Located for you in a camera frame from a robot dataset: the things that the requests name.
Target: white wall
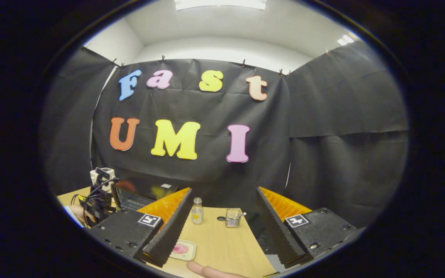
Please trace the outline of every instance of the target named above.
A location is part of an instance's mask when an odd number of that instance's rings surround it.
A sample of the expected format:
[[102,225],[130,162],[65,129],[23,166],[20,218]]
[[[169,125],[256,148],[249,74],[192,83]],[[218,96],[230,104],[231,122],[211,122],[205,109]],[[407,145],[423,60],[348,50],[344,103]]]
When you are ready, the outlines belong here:
[[131,64],[143,49],[143,43],[123,18],[109,25],[83,44],[116,64]]
[[233,37],[190,37],[145,46],[134,63],[166,59],[210,59],[241,63],[287,74],[311,57],[266,42]]

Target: glass bottle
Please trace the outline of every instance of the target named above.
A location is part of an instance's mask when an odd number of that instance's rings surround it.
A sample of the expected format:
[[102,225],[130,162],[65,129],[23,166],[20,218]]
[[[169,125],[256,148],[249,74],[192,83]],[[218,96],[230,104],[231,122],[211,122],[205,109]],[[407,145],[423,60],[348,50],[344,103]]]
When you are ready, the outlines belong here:
[[202,199],[196,197],[193,199],[193,207],[192,207],[192,222],[196,225],[200,225],[202,220],[204,219],[204,210],[202,208]]

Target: letter m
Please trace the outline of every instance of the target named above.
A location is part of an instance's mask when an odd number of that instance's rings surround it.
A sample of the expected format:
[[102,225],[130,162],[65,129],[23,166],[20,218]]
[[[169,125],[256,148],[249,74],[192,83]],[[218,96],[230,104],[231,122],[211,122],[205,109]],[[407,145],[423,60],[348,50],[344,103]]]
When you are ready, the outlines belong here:
[[196,122],[186,122],[180,128],[178,133],[175,133],[173,125],[170,120],[157,120],[157,137],[156,143],[150,153],[153,155],[164,156],[166,151],[163,145],[166,145],[166,150],[169,156],[173,156],[180,147],[180,150],[176,154],[182,159],[196,159],[195,153],[195,137],[197,130],[200,129],[200,124]]

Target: white ceiling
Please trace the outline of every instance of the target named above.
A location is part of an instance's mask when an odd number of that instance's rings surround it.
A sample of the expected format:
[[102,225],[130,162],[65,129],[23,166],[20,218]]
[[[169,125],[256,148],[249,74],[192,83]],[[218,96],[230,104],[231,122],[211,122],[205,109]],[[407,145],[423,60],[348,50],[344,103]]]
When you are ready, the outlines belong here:
[[158,0],[126,17],[145,46],[187,37],[236,37],[293,49],[316,58],[335,49],[344,28],[293,0],[268,0],[264,11],[245,7],[197,7],[176,11]]

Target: laptop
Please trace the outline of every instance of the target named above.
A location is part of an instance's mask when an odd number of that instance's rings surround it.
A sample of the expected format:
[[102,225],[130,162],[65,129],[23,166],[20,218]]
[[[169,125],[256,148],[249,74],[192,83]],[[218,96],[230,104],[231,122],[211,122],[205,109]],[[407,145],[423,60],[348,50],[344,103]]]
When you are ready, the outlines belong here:
[[178,190],[177,185],[152,183],[140,178],[126,178],[111,187],[116,206],[141,209]]

